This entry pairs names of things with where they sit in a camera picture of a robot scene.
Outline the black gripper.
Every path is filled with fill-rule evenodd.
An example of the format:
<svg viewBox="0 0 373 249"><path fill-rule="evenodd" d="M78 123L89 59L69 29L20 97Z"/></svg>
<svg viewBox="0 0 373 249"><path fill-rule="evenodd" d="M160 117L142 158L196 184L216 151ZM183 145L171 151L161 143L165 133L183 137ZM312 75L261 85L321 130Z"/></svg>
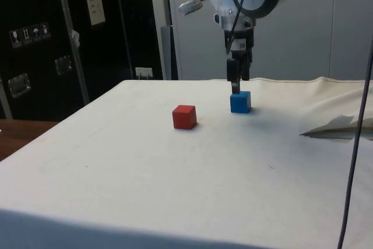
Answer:
<svg viewBox="0 0 373 249"><path fill-rule="evenodd" d="M248 28L232 32L224 31L226 54L231 51L244 52L254 46L254 29ZM252 52L247 51L241 56L241 79L250 79L250 67L252 64ZM231 82L232 94L240 92L240 62L235 56L227 59L227 80Z"/></svg>

